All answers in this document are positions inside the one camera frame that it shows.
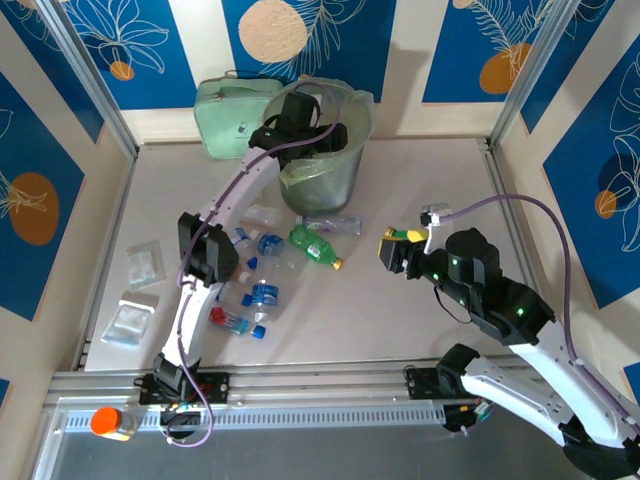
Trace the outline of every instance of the small plastic packet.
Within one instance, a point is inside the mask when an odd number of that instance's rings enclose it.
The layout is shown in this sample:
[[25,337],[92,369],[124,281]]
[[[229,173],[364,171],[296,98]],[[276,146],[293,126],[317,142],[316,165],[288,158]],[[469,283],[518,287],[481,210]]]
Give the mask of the small plastic packet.
[[158,297],[125,292],[100,340],[137,346],[156,310]]
[[127,250],[127,270],[132,290],[163,281],[164,273],[160,243],[152,241]]

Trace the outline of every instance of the light green handbag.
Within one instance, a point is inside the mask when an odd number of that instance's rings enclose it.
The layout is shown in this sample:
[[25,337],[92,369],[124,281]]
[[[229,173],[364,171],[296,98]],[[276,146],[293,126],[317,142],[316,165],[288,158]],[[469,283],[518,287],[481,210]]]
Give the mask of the light green handbag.
[[222,78],[198,86],[193,113],[207,153],[217,160],[240,158],[262,114],[282,83],[271,79]]

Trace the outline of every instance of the orange bottle cap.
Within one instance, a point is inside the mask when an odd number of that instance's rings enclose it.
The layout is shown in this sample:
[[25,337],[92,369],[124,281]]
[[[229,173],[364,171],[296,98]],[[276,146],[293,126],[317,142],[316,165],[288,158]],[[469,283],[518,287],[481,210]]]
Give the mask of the orange bottle cap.
[[91,431],[96,435],[115,433],[122,422],[122,413],[113,407],[102,407],[91,417]]

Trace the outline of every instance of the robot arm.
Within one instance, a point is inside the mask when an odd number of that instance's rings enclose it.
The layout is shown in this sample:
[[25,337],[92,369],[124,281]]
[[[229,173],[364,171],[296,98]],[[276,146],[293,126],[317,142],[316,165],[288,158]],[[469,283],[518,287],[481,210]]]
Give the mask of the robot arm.
[[250,148],[219,194],[198,214],[185,212],[178,221],[183,260],[180,304],[153,371],[155,382],[181,399],[192,392],[184,369],[195,373],[198,368],[210,307],[238,267],[238,254],[227,232],[233,231],[256,196],[291,160],[339,151],[347,144],[346,127],[337,120],[310,127],[317,123],[321,100],[297,91],[287,94],[282,113],[252,134]]
[[[571,361],[551,308],[532,289],[502,275],[498,250],[478,230],[456,232],[444,249],[430,253],[426,241],[412,243],[393,229],[387,232],[380,258],[388,270],[405,273],[408,279],[428,279],[462,305],[482,332],[527,361],[554,390],[550,395],[456,345],[437,366],[442,393],[467,392],[503,406],[549,435],[593,478],[637,474],[640,437],[635,424],[640,408],[586,361]],[[601,389],[594,388],[580,368],[595,376]],[[623,405],[624,415],[610,406],[606,393]]]

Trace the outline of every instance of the transparent bucket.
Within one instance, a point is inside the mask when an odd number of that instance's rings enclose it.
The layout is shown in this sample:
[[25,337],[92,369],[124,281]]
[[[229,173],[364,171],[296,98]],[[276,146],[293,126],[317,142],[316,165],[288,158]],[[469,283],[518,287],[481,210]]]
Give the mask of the transparent bucket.
[[[340,122],[347,127],[347,146],[334,153],[291,161],[280,173],[280,190],[289,208],[299,215],[335,213],[351,200],[364,144],[373,132],[373,95],[354,90],[340,80],[309,78],[330,88],[340,104]],[[296,82],[276,95],[264,112],[264,120],[280,113],[287,92]],[[319,125],[333,122],[336,108],[326,92],[315,86],[303,86],[301,92],[323,95]]]

